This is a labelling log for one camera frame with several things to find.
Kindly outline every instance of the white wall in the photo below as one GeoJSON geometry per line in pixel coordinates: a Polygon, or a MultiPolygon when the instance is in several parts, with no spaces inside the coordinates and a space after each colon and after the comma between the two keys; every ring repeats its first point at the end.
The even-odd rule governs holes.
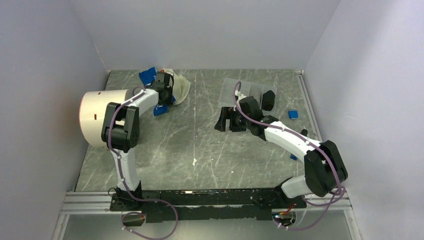
{"type": "Polygon", "coordinates": [[[71,0],[108,69],[304,69],[340,0],[71,0]]]}
{"type": "Polygon", "coordinates": [[[424,2],[342,0],[305,69],[364,239],[424,239],[424,2]]]}
{"type": "Polygon", "coordinates": [[[0,3],[0,239],[51,239],[87,143],[86,91],[107,72],[67,0],[0,3]]]}

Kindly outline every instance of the purple cable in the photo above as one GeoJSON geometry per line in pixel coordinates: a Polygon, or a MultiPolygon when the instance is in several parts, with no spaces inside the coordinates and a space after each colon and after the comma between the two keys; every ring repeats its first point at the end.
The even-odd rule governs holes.
{"type": "MultiPolygon", "coordinates": [[[[291,130],[291,129],[283,129],[282,127],[280,127],[280,126],[275,126],[275,125],[271,125],[271,124],[267,124],[267,123],[264,123],[264,122],[260,122],[260,121],[256,121],[256,120],[254,120],[254,119],[252,119],[252,118],[250,118],[249,116],[247,116],[243,111],[242,111],[242,108],[240,107],[240,105],[239,105],[239,103],[237,102],[237,99],[236,99],[236,90],[238,90],[238,91],[240,91],[240,89],[241,89],[241,87],[242,87],[242,82],[241,81],[238,81],[236,84],[235,84],[235,86],[234,86],[234,90],[233,90],[233,94],[232,94],[232,98],[233,98],[233,101],[234,101],[234,104],[235,104],[235,107],[236,107],[236,109],[240,112],[240,114],[243,116],[243,117],[245,117],[247,120],[249,120],[249,121],[251,121],[252,123],[255,123],[255,124],[258,124],[258,125],[262,125],[262,126],[266,126],[266,127],[269,127],[269,128],[274,128],[274,129],[279,129],[279,130],[281,130],[281,131],[286,131],[286,132],[288,132],[288,133],[291,133],[291,134],[293,134],[293,135],[295,135],[295,136],[297,136],[298,138],[300,138],[301,140],[303,140],[304,142],[306,142],[307,141],[307,139],[306,138],[304,138],[304,136],[303,135],[301,135],[301,134],[299,134],[299,133],[297,133],[297,132],[295,132],[295,131],[293,131],[293,130],[291,130]]],[[[313,227],[313,226],[315,226],[324,216],[325,216],[325,214],[327,213],[327,210],[328,210],[328,208],[330,207],[330,205],[331,204],[334,204],[335,202],[337,202],[337,201],[339,201],[340,199],[342,199],[342,197],[343,197],[343,195],[345,194],[345,192],[346,192],[346,189],[345,189],[345,187],[344,186],[342,186],[341,185],[341,183],[340,183],[340,179],[339,179],[339,176],[337,175],[337,172],[336,172],[336,168],[334,167],[334,165],[333,165],[333,163],[331,162],[331,160],[330,160],[330,158],[329,158],[329,156],[321,149],[321,148],[319,148],[318,146],[316,146],[315,144],[313,144],[313,143],[311,143],[311,142],[309,142],[308,143],[308,145],[309,146],[311,146],[311,147],[313,147],[314,149],[316,149],[320,154],[322,154],[322,156],[324,156],[324,158],[325,158],[325,160],[326,160],[326,162],[328,163],[328,165],[330,166],[330,168],[331,168],[331,171],[332,171],[332,174],[334,175],[334,179],[335,179],[335,182],[336,182],[336,184],[337,184],[337,191],[336,192],[331,192],[332,193],[332,197],[331,197],[331,200],[329,201],[329,202],[327,202],[327,203],[324,203],[324,204],[315,204],[315,203],[312,203],[312,202],[309,202],[309,201],[307,201],[306,199],[305,199],[305,197],[302,197],[302,199],[303,199],[303,201],[304,202],[306,202],[307,204],[310,204],[311,206],[314,206],[314,207],[323,207],[323,206],[327,206],[326,208],[325,208],[325,210],[324,210],[324,212],[321,214],[321,216],[319,216],[319,218],[317,219],[317,221],[316,222],[314,222],[313,224],[311,224],[310,226],[308,226],[308,227],[304,227],[304,228],[290,228],[290,229],[293,229],[294,231],[296,231],[297,229],[300,229],[300,230],[306,230],[306,229],[309,229],[309,228],[311,228],[311,227],[313,227]]]]}
{"type": "MultiPolygon", "coordinates": [[[[117,115],[118,115],[118,112],[123,108],[123,107],[125,107],[128,103],[130,103],[131,101],[135,101],[135,100],[137,100],[137,99],[139,99],[139,98],[141,98],[142,96],[144,96],[146,93],[145,93],[145,88],[144,87],[142,87],[143,88],[143,90],[142,90],[142,92],[140,92],[139,94],[137,94],[137,95],[135,95],[135,96],[133,96],[133,97],[131,97],[130,99],[128,99],[128,100],[126,100],[126,101],[124,101],[116,110],[115,110],[115,112],[113,113],[113,116],[112,116],[112,120],[110,121],[110,125],[109,125],[109,130],[111,131],[112,129],[113,129],[113,127],[114,127],[114,123],[115,123],[115,119],[116,119],[116,117],[117,117],[117,115]]],[[[162,200],[162,199],[141,199],[141,198],[138,198],[138,197],[135,197],[132,193],[131,193],[131,191],[130,191],[130,188],[128,187],[128,185],[127,185],[127,183],[125,182],[125,178],[124,178],[124,173],[123,173],[123,171],[122,171],[122,165],[121,165],[121,155],[120,155],[120,153],[118,152],[118,151],[116,151],[115,149],[113,149],[113,147],[112,147],[112,134],[109,134],[108,135],[108,137],[107,137],[107,146],[109,147],[109,149],[113,152],[113,153],[115,153],[116,154],[116,156],[117,156],[117,163],[118,163],[118,171],[119,171],[119,178],[121,179],[121,180],[123,180],[122,181],[122,183],[123,183],[123,186],[125,187],[125,190],[128,192],[128,194],[129,194],[129,196],[132,198],[132,199],[134,199],[134,200],[136,200],[136,201],[139,201],[139,202],[161,202],[161,203],[164,203],[164,204],[166,204],[166,205],[168,205],[168,206],[170,206],[171,208],[172,208],[172,210],[173,210],[173,212],[175,213],[175,226],[173,227],[173,229],[172,229],[172,231],[168,234],[168,235],[166,235],[166,236],[164,236],[164,237],[159,237],[159,238],[153,238],[153,237],[148,237],[148,236],[145,236],[145,235],[143,235],[143,234],[140,234],[140,233],[138,233],[138,232],[136,232],[136,231],[134,231],[134,230],[132,230],[132,229],[129,229],[128,227],[126,227],[125,225],[124,225],[124,219],[125,219],[125,217],[126,216],[128,216],[128,215],[140,215],[140,216],[146,216],[145,214],[143,214],[143,213],[141,213],[141,212],[136,212],[136,211],[132,211],[132,212],[129,212],[129,213],[127,213],[127,214],[125,214],[122,218],[121,218],[121,225],[122,225],[122,229],[125,229],[125,230],[127,230],[128,232],[130,232],[130,233],[133,233],[133,234],[135,234],[135,235],[137,235],[137,236],[139,236],[139,237],[142,237],[142,238],[144,238],[144,239],[147,239],[147,240],[164,240],[164,239],[167,239],[167,238],[169,238],[174,232],[175,232],[175,230],[177,229],[177,225],[178,225],[178,213],[177,213],[177,210],[176,210],[176,208],[171,204],[171,203],[169,203],[169,202],[167,202],[167,201],[165,201],[165,200],[162,200]]]]}

